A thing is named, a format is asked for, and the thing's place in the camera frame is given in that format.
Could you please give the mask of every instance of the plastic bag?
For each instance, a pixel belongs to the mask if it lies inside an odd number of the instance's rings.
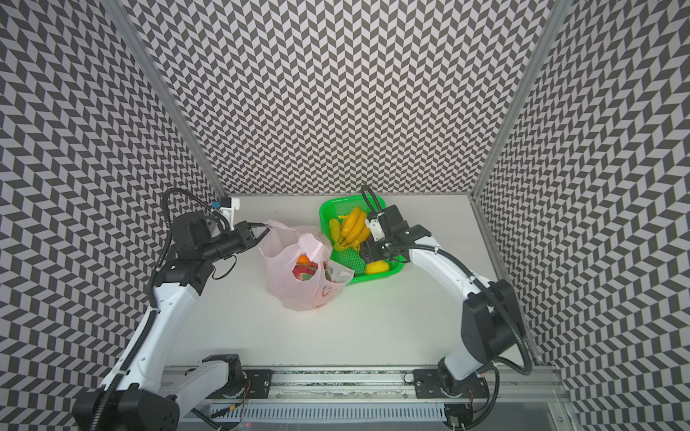
[[[266,290],[285,308],[305,311],[321,307],[355,276],[354,270],[330,260],[333,246],[316,226],[289,228],[273,220],[266,225],[270,232],[258,245],[266,264]],[[293,275],[297,259],[303,254],[319,265],[309,280],[297,280]]]

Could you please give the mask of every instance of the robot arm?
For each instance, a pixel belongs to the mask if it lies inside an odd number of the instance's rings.
[[[232,220],[233,211],[224,211],[228,209],[225,207],[239,207],[237,199],[232,203],[229,199],[221,200],[218,212],[227,222]],[[237,371],[239,360],[230,355],[204,360],[180,381],[161,389],[166,359],[186,315],[213,273],[213,263],[249,250],[265,234],[254,236],[252,228],[260,223],[232,225],[218,218],[225,228],[212,237],[208,218],[202,211],[187,212],[170,224],[174,245],[165,265],[152,278],[150,303],[143,319],[101,387],[81,393],[72,407],[82,431],[174,430],[179,418],[209,394],[244,381],[243,376],[236,375],[241,374]]]
[[[227,199],[225,204],[221,200],[219,213],[230,222],[239,203]],[[237,358],[212,357],[171,388],[161,389],[165,361],[185,316],[213,272],[213,263],[249,250],[263,237],[252,232],[260,223],[243,221],[233,226],[223,219],[226,228],[211,237],[207,218],[202,211],[188,212],[171,223],[175,245],[167,253],[165,266],[152,278],[155,289],[148,292],[150,305],[144,318],[101,387],[81,393],[72,407],[82,431],[174,430],[179,418],[210,393],[242,380]],[[365,262],[402,255],[431,274],[461,305],[462,344],[439,362],[439,378],[447,394],[462,394],[479,379],[478,372],[500,360],[498,355],[515,343],[529,373],[524,326],[510,284],[494,283],[464,267],[429,231],[420,225],[409,227],[396,206],[372,207],[367,226],[372,237],[360,251]]]
[[[531,372],[531,358],[523,341],[525,327],[513,287],[505,280],[493,282],[469,270],[445,251],[431,233],[420,225],[410,227],[397,206],[374,208],[362,190],[371,211],[367,226],[371,237],[362,244],[359,255],[366,263],[402,255],[427,271],[455,298],[461,307],[462,344],[440,360],[439,380],[451,396],[462,394],[478,379],[477,373],[493,361],[507,363],[522,374]],[[501,358],[505,350],[517,344],[524,367]]]

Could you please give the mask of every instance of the yellow banana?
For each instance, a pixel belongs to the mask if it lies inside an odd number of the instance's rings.
[[[364,229],[362,229],[362,231],[359,233],[359,235],[357,235],[357,238],[355,238],[351,243],[349,243],[349,244],[348,244],[346,247],[344,247],[344,248],[350,248],[350,247],[352,247],[352,248],[355,248],[355,249],[356,249],[357,246],[358,246],[359,244],[365,242],[366,239],[369,238],[369,234],[370,234],[370,233],[371,233],[371,231],[369,230],[369,228],[367,228],[366,226],[364,226]]]
[[[337,219],[331,219],[328,222],[328,228],[331,229],[331,239],[335,242],[340,241],[340,222]]]
[[[357,221],[355,222],[355,225],[350,229],[347,237],[341,242],[342,245],[351,243],[352,241],[355,240],[355,238],[357,238],[359,236],[360,233],[362,233],[362,230],[366,227],[364,224],[365,220],[366,220],[366,213],[364,211],[360,211],[359,216],[357,217]]]
[[[354,207],[350,215],[347,216],[347,219],[343,221],[343,228],[340,230],[340,238],[347,237],[350,234],[350,231],[352,228],[355,227],[355,223],[357,223],[357,218],[359,218],[359,214],[362,212],[362,209],[358,206]]]

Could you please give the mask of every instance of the plastic basket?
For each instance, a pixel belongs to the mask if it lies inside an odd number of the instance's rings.
[[[377,197],[377,199],[379,200],[381,207],[385,208],[386,202],[381,197]],[[361,195],[339,197],[324,202],[324,204],[321,205],[321,208],[319,208],[319,218],[321,219],[321,232],[328,238],[330,238],[331,229],[328,226],[328,221],[331,219],[337,219],[339,215],[350,214],[350,211],[352,211],[352,209],[356,206],[360,207],[362,211],[369,213],[369,207],[367,206],[366,202],[364,202],[364,199]],[[379,274],[364,274],[366,264],[364,263],[364,260],[361,257],[359,257],[359,254],[351,248],[348,248],[343,252],[337,252],[333,250],[331,259],[340,263],[341,265],[345,265],[346,267],[355,270],[355,276],[349,284],[361,283],[363,281],[370,281],[390,277],[391,275],[400,272],[400,270],[404,266],[404,263],[400,261],[402,257],[398,257],[399,260],[392,260],[388,262],[391,266],[390,270],[386,272],[381,272]]]

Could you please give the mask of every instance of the orange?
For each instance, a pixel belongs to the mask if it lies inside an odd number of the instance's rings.
[[[297,259],[297,264],[299,265],[299,264],[301,264],[301,263],[303,263],[304,265],[310,265],[310,264],[311,264],[311,261],[310,261],[309,258],[306,256],[306,254],[303,254],[302,256],[300,256],[300,257]]]

